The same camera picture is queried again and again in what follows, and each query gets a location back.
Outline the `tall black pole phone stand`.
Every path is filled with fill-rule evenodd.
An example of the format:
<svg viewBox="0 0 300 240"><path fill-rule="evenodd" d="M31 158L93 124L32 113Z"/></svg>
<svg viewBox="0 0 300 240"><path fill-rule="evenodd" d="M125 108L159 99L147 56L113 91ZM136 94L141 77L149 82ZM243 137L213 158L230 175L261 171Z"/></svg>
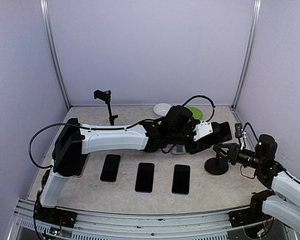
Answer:
<svg viewBox="0 0 300 240"><path fill-rule="evenodd" d="M101 101L104 101L104 103L107 105L108 115L109 115L109 123L111 126L115 125L115 119L118 118L118 115L113 115L112 108L111 108L111 95L112 92L110 90L101 91L99 89L95 90L93 92L94 99L99 99Z"/></svg>

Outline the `phone with clear case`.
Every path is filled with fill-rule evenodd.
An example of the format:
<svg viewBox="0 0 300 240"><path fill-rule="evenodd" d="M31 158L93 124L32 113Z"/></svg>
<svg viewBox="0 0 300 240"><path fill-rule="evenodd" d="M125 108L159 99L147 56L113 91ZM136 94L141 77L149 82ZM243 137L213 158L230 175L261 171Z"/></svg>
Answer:
<svg viewBox="0 0 300 240"><path fill-rule="evenodd" d="M83 175L90 154L82 154L79 161L79 168L72 175L75 178L80 178Z"/></svg>

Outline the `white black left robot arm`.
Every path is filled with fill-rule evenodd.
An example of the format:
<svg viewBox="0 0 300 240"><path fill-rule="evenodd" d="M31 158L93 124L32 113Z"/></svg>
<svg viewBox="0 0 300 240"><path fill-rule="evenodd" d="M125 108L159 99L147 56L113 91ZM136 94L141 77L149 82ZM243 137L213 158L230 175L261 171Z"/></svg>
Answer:
<svg viewBox="0 0 300 240"><path fill-rule="evenodd" d="M39 212L51 223L60 218L58 198L68 179L81 175L83 155L112 150L153 153L167 145L183 145L187 153L195 154L209 148L204 138L220 130L219 123L197 120L181 105L171 107L166 116L132 125L96 126L71 118L55 141L49 175L39 195Z"/></svg>

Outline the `blue edged black phone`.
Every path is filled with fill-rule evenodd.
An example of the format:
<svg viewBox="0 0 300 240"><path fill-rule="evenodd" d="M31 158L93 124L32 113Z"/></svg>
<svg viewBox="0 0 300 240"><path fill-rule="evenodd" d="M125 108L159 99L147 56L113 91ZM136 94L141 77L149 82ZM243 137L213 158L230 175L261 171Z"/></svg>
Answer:
<svg viewBox="0 0 300 240"><path fill-rule="evenodd" d="M139 193L151 193L153 191L155 165L141 162L138 165L135 191Z"/></svg>

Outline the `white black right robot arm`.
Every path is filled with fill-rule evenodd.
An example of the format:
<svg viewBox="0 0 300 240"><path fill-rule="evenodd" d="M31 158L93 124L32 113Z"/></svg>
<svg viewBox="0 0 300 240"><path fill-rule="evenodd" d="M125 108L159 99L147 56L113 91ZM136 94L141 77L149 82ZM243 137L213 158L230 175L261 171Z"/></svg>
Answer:
<svg viewBox="0 0 300 240"><path fill-rule="evenodd" d="M254 169L254 176L266 187L252 195L245 219L256 222L271 216L300 235L300 180L275 160L277 147L272 136L261 134L253 151L236 143L219 143L213 150L226 163Z"/></svg>

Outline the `short black pole phone stand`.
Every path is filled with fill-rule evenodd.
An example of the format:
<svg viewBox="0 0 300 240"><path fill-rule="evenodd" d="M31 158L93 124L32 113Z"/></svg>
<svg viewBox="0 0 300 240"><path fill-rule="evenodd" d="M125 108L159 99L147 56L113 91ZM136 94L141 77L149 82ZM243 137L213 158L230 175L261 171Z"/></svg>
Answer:
<svg viewBox="0 0 300 240"><path fill-rule="evenodd" d="M204 169L215 176L223 175L229 170L229 164L221 159L217 153L215 157L209 158L205 164Z"/></svg>

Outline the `purple edged black phone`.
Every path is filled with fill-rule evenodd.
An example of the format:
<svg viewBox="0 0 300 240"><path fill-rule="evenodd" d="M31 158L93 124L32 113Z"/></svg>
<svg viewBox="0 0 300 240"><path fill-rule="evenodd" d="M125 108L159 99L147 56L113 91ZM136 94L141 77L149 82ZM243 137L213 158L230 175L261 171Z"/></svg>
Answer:
<svg viewBox="0 0 300 240"><path fill-rule="evenodd" d="M102 182L114 183L117 180L121 156L118 154L107 154L104 160L100 180Z"/></svg>

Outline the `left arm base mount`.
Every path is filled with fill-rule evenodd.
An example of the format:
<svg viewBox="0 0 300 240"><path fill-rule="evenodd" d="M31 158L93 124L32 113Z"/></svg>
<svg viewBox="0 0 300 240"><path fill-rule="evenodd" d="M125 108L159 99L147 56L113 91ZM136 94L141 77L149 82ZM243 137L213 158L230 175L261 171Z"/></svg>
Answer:
<svg viewBox="0 0 300 240"><path fill-rule="evenodd" d="M77 213L58 208L40 207L34 211L34 218L44 223L73 229Z"/></svg>

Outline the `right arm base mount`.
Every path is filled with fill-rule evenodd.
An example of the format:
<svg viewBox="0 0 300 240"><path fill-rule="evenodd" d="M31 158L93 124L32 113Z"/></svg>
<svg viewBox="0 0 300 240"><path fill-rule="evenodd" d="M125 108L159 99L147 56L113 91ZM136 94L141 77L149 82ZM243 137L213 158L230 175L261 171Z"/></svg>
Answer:
<svg viewBox="0 0 300 240"><path fill-rule="evenodd" d="M262 222L271 218L270 215L255 212L250 208L230 211L228 213L228 216L232 228L242 227L242 226Z"/></svg>

